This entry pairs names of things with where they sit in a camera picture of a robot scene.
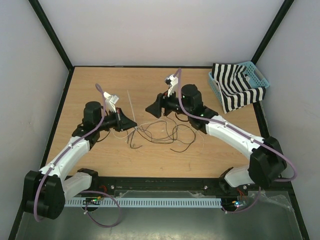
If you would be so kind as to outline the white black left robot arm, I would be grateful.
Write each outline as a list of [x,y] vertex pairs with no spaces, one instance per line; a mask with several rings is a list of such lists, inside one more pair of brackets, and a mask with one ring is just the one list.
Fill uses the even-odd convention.
[[22,209],[36,218],[56,219],[65,203],[82,191],[96,193],[100,188],[98,172],[81,168],[68,178],[76,163],[99,141],[102,131],[122,132],[137,123],[124,115],[121,108],[106,112],[97,101],[85,104],[82,122],[72,133],[63,150],[39,171],[29,171],[24,178]]

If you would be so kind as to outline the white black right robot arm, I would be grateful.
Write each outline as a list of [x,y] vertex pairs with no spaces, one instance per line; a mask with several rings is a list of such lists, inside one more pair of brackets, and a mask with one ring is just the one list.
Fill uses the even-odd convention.
[[287,168],[276,138],[255,136],[229,123],[204,105],[202,94],[194,84],[184,85],[181,96],[179,99],[176,92],[168,89],[158,94],[155,102],[145,110],[156,118],[171,112],[187,115],[194,129],[224,141],[249,160],[247,166],[231,167],[222,174],[218,188],[223,194],[229,195],[236,187],[247,184],[267,189]]

